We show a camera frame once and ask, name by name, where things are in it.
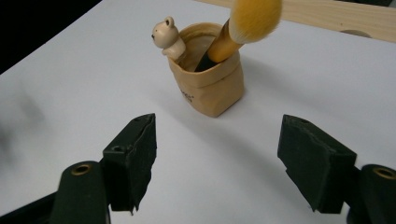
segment white table surface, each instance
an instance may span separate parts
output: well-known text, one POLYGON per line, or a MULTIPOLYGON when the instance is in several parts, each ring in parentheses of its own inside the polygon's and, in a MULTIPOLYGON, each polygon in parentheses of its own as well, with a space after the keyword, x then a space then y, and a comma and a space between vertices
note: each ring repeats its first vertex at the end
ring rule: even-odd
POLYGON ((241 48, 246 93, 216 119, 183 99, 153 26, 179 30, 229 9, 194 1, 104 0, 0 76, 0 215, 102 158, 133 118, 155 113, 158 155, 140 210, 112 223, 346 223, 313 213, 276 156, 284 114, 308 119, 396 168, 396 44, 282 21, 241 48))

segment bear face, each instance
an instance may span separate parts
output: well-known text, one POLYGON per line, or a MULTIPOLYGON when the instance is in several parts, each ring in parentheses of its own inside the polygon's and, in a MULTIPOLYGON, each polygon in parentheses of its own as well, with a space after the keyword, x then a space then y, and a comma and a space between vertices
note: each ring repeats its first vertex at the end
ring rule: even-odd
POLYGON ((172 17, 166 17, 164 21, 155 25, 151 35, 154 44, 160 49, 167 49, 178 40, 178 29, 172 17))

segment kraft paper pot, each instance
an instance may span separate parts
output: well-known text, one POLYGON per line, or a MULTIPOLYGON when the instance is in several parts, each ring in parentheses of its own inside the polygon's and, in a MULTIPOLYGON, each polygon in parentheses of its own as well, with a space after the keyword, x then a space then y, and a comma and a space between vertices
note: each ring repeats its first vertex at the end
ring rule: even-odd
POLYGON ((244 94, 244 74, 239 52, 216 66, 193 72, 202 55, 221 30, 215 23, 193 24, 180 32, 186 52, 179 63, 168 58, 178 87, 187 102, 197 111, 217 117, 244 94))

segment brush bristles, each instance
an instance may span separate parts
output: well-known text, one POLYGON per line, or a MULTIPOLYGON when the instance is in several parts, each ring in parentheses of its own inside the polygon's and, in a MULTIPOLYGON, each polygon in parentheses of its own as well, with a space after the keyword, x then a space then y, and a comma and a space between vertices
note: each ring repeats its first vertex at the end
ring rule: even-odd
POLYGON ((280 20, 282 0, 234 0, 230 37, 238 44, 259 41, 274 31, 280 20))

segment bear figurine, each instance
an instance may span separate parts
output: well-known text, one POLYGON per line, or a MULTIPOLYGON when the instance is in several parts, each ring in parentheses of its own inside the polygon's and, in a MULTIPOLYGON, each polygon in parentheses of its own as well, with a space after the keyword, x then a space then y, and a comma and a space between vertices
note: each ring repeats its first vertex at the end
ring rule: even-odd
POLYGON ((178 62, 186 50, 186 45, 178 35, 178 29, 172 17, 166 17, 164 21, 155 25, 151 35, 154 44, 163 49, 163 55, 178 62))

